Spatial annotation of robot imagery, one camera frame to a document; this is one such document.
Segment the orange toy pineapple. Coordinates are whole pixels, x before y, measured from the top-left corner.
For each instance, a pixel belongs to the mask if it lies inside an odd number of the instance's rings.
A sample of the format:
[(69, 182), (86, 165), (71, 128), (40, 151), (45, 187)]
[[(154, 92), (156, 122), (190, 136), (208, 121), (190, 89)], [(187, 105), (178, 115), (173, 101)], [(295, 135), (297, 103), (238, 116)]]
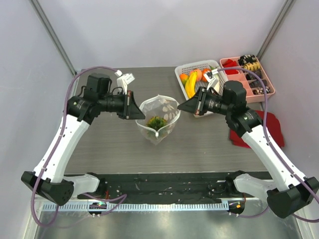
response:
[(159, 136), (162, 135), (162, 132), (159, 132), (159, 130), (162, 127), (165, 127), (167, 125), (167, 120), (165, 120), (162, 117), (159, 116), (154, 116), (151, 119), (149, 119), (149, 121), (147, 122), (146, 126), (149, 128), (154, 129), (156, 132), (159, 133)]

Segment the clear spotted zip bag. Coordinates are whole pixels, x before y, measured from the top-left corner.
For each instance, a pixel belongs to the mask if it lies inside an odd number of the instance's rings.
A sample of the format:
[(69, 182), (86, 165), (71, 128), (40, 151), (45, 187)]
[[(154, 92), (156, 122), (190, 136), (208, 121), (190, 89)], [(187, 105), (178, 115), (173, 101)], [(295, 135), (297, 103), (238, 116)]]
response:
[(141, 134), (152, 144), (159, 144), (174, 129), (180, 117), (179, 103), (172, 97), (157, 95), (140, 105), (145, 119), (136, 120)]

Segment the white radish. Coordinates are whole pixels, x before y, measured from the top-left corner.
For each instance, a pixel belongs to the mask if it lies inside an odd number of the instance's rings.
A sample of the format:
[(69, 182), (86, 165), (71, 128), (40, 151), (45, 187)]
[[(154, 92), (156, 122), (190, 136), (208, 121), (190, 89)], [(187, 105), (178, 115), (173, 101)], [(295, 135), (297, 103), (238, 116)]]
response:
[(218, 94), (220, 91), (220, 78), (218, 73), (212, 75), (213, 80), (208, 84), (207, 89), (210, 90), (211, 92)]

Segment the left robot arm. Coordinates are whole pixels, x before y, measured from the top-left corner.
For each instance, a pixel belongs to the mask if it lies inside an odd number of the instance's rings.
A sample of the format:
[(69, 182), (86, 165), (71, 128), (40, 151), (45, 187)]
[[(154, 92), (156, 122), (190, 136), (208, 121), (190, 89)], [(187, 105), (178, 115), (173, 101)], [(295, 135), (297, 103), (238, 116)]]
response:
[(106, 193), (103, 179), (93, 173), (66, 177), (65, 169), (80, 138), (100, 113), (116, 113), (124, 120), (145, 119), (134, 93), (128, 90), (128, 84), (134, 79), (131, 73), (119, 76), (117, 88), (121, 92), (114, 94), (110, 90), (110, 77), (97, 73), (89, 75), (81, 93), (67, 101), (66, 115), (46, 154), (33, 171), (23, 172), (22, 182), (35, 194), (59, 206), (84, 193), (102, 198)]

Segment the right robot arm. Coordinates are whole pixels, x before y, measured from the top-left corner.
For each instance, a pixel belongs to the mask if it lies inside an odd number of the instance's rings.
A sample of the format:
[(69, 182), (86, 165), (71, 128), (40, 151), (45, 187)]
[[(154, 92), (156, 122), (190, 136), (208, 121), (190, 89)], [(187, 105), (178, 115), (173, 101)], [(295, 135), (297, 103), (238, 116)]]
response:
[(267, 202), (279, 218), (286, 218), (318, 199), (319, 182), (298, 170), (270, 136), (259, 115), (246, 106), (246, 90), (238, 81), (224, 84), (222, 95), (200, 87), (178, 109), (195, 115), (213, 112), (224, 115), (228, 127), (256, 153), (270, 173), (273, 183), (243, 171), (227, 179), (225, 191), (235, 197), (246, 193)]

